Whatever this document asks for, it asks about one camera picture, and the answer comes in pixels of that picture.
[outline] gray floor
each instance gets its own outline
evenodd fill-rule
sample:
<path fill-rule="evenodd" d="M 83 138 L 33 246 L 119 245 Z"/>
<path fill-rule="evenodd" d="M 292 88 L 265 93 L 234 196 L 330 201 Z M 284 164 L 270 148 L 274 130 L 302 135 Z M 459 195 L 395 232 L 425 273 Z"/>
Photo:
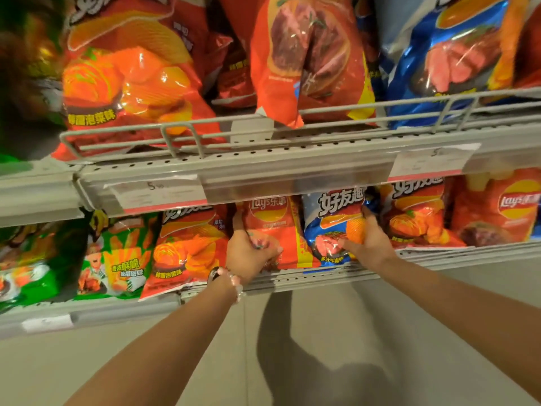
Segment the gray floor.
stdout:
<path fill-rule="evenodd" d="M 538 260 L 446 274 L 541 306 Z M 0 341 L 1 404 L 61 404 L 158 320 Z M 232 308 L 179 402 L 273 404 L 537 403 L 442 324 L 373 280 L 246 298 Z"/>

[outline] hand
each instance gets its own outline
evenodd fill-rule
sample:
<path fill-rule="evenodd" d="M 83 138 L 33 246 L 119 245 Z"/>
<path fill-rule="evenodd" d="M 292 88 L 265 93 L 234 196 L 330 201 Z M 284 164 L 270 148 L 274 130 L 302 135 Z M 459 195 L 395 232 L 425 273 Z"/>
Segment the hand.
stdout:
<path fill-rule="evenodd" d="M 364 244 L 356 244 L 348 239 L 339 239 L 338 245 L 354 254 L 362 266 L 377 272 L 383 262 L 399 258 L 396 256 L 387 234 L 378 225 L 372 211 L 366 206 L 362 206 L 362 213 L 366 219 Z"/>
<path fill-rule="evenodd" d="M 283 248 L 269 246 L 258 250 L 252 245 L 242 222 L 242 212 L 233 217 L 233 236 L 227 243 L 227 270 L 241 279 L 242 285 L 249 284 L 261 272 L 269 259 L 282 253 Z"/>

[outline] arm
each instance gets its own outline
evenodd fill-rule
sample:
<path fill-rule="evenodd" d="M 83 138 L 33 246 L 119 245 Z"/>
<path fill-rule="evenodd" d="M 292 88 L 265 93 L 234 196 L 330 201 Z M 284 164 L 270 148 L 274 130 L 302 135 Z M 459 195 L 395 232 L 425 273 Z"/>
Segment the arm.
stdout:
<path fill-rule="evenodd" d="M 343 246 L 541 401 L 541 309 L 398 258 L 375 217 L 365 215 L 365 244 Z"/>
<path fill-rule="evenodd" d="M 240 216 L 234 222 L 226 265 L 247 284 L 278 250 L 254 249 Z M 220 276 L 120 351 L 66 406 L 175 405 L 236 298 L 231 279 Z"/>

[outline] forearm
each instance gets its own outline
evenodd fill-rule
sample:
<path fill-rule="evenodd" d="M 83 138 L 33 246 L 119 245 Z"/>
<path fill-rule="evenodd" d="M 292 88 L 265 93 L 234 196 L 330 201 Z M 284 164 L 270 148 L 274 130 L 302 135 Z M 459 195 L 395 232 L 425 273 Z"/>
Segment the forearm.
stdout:
<path fill-rule="evenodd" d="M 402 259 L 377 273 L 541 401 L 541 310 Z"/>
<path fill-rule="evenodd" d="M 176 404 L 235 300 L 230 279 L 219 277 L 107 362 L 66 405 Z"/>

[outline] price label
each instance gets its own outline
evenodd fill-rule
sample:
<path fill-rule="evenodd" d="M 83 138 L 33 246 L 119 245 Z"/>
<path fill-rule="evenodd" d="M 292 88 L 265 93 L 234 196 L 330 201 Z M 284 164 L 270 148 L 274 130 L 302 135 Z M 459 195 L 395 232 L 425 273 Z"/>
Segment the price label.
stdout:
<path fill-rule="evenodd" d="M 459 175 L 480 143 L 404 151 L 396 156 L 388 181 Z"/>
<path fill-rule="evenodd" d="M 25 321 L 21 322 L 21 325 L 29 334 L 71 329 L 74 327 L 70 314 L 51 316 L 48 318 L 26 319 Z"/>
<path fill-rule="evenodd" d="M 206 205 L 205 190 L 197 175 L 109 184 L 128 214 Z"/>

